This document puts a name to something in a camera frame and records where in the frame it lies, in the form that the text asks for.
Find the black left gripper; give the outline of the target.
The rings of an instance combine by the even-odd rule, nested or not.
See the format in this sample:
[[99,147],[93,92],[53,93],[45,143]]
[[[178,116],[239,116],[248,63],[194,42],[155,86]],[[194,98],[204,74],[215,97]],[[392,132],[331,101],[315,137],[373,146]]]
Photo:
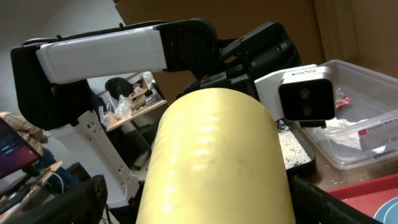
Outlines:
[[296,46],[277,22],[266,22],[235,40],[222,40],[221,45],[221,71],[190,83],[177,98],[205,88],[227,88],[258,99],[255,80],[302,64]]

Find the white napkin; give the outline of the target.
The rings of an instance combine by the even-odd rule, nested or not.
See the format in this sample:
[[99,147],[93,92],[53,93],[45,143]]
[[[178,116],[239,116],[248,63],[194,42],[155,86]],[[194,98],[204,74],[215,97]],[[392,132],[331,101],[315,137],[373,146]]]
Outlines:
[[357,123],[346,119],[327,121],[327,128],[315,128],[312,133],[316,140],[328,141],[339,146],[357,150],[384,150],[391,143],[391,126],[395,121],[371,121],[363,119]]

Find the red snack wrapper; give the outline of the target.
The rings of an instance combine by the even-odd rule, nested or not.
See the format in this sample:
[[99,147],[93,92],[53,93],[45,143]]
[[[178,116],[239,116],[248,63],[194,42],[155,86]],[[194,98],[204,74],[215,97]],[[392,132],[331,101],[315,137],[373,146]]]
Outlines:
[[346,95],[342,95],[336,99],[335,106],[336,106],[336,109],[338,110],[345,105],[351,104],[352,102],[353,102],[353,100],[350,97],[348,97]]

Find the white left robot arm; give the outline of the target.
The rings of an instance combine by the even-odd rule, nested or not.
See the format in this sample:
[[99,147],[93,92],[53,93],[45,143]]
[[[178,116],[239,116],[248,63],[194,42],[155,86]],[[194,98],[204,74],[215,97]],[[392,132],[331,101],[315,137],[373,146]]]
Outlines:
[[100,124],[90,80],[188,72],[195,77],[190,91],[222,86],[257,96],[256,79],[302,63],[282,24],[265,22],[222,40],[199,18],[30,39],[10,55],[19,111],[74,152],[89,175],[105,177],[111,208],[132,203],[139,179]]

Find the yellow plastic cup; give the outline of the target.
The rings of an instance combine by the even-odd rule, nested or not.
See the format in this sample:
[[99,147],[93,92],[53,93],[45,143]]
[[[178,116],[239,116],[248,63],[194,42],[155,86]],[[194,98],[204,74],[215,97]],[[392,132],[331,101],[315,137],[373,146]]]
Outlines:
[[294,223],[269,111],[225,88],[172,103],[159,123],[137,222]]

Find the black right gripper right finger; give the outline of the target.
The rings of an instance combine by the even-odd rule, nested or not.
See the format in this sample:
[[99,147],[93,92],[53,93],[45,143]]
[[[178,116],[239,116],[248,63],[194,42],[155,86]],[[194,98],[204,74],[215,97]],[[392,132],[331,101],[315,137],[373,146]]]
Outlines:
[[297,223],[378,224],[379,221],[338,200],[300,177],[288,178]]

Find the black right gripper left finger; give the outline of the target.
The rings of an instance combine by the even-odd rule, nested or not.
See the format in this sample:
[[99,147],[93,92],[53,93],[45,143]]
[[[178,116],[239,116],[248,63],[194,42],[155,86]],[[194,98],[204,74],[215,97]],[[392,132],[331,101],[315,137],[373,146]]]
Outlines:
[[108,198],[103,175],[96,175],[79,186],[9,221],[11,224],[99,223]]

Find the white cooked rice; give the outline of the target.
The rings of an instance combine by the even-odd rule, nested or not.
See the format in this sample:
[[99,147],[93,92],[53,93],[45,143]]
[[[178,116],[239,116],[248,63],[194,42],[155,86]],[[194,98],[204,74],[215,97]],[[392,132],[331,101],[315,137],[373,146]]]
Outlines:
[[275,122],[286,169],[291,169],[311,161],[299,140],[289,126],[282,120]]

